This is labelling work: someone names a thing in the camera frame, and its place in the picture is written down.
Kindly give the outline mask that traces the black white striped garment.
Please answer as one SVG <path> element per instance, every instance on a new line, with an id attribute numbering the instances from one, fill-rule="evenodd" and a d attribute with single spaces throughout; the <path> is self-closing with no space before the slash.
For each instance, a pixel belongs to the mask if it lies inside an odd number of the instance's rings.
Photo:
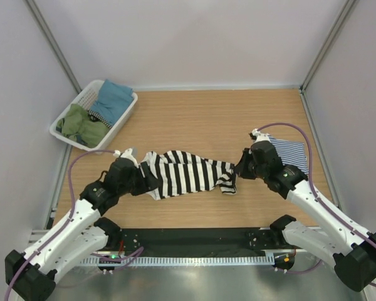
<path id="1" fill-rule="evenodd" d="M 164 154 L 148 152 L 141 163 L 146 163 L 159 180 L 159 187 L 148 192 L 154 200 L 212 191 L 215 187 L 223 194 L 237 193 L 234 164 L 229 162 L 169 150 Z"/>

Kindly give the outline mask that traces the blue white striped tank top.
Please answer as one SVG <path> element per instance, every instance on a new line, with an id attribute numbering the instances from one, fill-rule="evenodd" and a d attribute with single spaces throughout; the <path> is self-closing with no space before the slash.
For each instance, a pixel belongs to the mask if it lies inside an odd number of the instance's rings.
<path id="1" fill-rule="evenodd" d="M 296 166 L 305 174 L 309 173 L 305 145 L 303 142 L 276 139 L 271 135 L 268 137 L 270 142 L 275 146 L 283 164 Z"/>

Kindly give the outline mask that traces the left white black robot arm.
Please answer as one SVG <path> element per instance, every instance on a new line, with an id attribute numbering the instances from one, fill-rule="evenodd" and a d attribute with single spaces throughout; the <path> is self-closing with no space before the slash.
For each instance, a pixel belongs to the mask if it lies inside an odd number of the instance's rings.
<path id="1" fill-rule="evenodd" d="M 85 187 L 71 209 L 37 242 L 5 258 L 8 288 L 24 300 L 46 300 L 58 282 L 92 253 L 115 250 L 121 241 L 120 227 L 104 216 L 119 199 L 158 188 L 158 180 L 146 162 L 137 162 L 129 151 L 118 155 L 100 178 Z"/>

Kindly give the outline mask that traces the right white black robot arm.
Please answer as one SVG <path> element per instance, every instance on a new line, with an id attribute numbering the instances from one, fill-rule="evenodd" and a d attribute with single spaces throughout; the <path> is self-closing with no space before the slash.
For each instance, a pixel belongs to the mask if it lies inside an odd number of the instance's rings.
<path id="1" fill-rule="evenodd" d="M 270 232 L 277 248 L 298 246 L 330 265 L 349 289 L 360 292 L 376 279 L 376 232 L 354 222 L 316 190 L 310 177 L 293 165 L 283 164 L 268 140 L 243 150 L 235 168 L 243 179 L 262 179 L 283 199 L 310 215 L 322 229 L 319 233 L 292 217 L 284 216 Z"/>

